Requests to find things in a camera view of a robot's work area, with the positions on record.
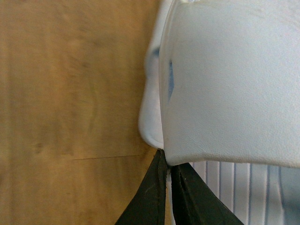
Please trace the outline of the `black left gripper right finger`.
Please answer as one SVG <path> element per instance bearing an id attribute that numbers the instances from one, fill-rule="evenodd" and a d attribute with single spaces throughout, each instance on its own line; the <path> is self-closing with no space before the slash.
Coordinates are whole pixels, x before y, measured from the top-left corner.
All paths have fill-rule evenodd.
<path id="1" fill-rule="evenodd" d="M 172 167 L 172 210 L 177 225 L 243 224 L 190 164 Z"/>

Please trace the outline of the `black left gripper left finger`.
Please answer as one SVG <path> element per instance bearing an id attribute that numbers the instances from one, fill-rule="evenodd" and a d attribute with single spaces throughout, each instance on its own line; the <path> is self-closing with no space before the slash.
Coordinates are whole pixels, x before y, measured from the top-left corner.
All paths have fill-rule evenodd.
<path id="1" fill-rule="evenodd" d="M 167 170 L 165 152 L 157 150 L 135 196 L 117 220 L 117 225 L 165 223 Z"/>

